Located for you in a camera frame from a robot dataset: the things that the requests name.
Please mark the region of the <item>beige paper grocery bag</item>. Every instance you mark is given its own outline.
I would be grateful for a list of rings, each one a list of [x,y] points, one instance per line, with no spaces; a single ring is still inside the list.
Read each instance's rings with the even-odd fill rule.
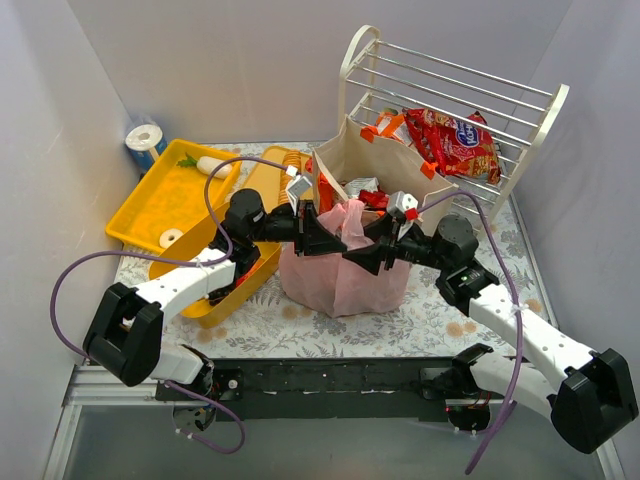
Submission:
[[[376,137],[361,137],[361,126],[345,116],[338,135],[313,149],[312,178],[314,204],[319,206],[320,179],[331,187],[330,201],[345,202],[348,196],[342,184],[356,178],[375,177],[382,191],[391,195],[403,191],[413,195],[420,205],[437,204],[420,214],[420,226],[432,235],[445,216],[452,200],[445,196],[457,187],[439,174],[427,177],[422,171],[423,159],[400,142]]]

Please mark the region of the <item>pink plastic grocery bag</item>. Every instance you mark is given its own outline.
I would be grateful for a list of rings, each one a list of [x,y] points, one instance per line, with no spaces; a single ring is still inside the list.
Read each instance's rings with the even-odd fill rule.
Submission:
[[[373,275],[340,254],[298,256],[291,243],[282,247],[279,275],[293,301],[332,318],[385,313],[404,301],[411,265],[397,261]]]

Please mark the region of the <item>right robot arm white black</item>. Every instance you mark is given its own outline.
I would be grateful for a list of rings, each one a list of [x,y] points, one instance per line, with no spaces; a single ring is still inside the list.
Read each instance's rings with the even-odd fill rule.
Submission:
[[[613,349],[597,352],[557,330],[526,306],[475,258],[470,222],[443,217],[432,236],[412,227],[402,237],[379,237],[343,257],[371,274],[405,261],[439,271],[443,299],[513,346],[516,366],[486,346],[456,356],[452,376],[460,390],[499,393],[547,418],[571,447],[592,453],[634,421],[639,408],[629,366]]]

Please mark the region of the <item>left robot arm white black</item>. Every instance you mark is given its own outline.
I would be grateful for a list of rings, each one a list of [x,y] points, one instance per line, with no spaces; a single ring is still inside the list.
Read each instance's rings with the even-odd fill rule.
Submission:
[[[306,256],[347,249],[319,222],[312,201],[267,212],[257,191],[241,189],[214,239],[187,265],[134,287],[116,283],[106,290],[84,351],[127,386],[148,378],[193,383],[206,360],[188,347],[163,345],[164,323],[200,300],[226,298],[258,262],[261,242],[290,243]]]

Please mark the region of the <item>white red chips bag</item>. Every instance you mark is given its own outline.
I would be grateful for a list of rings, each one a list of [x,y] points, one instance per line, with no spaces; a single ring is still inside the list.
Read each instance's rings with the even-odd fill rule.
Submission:
[[[361,201],[367,210],[382,211],[387,208],[389,195],[380,189],[376,177],[356,178],[342,185],[342,188],[347,199]],[[337,203],[343,202],[324,174],[318,177],[318,194],[320,213],[330,211]]]

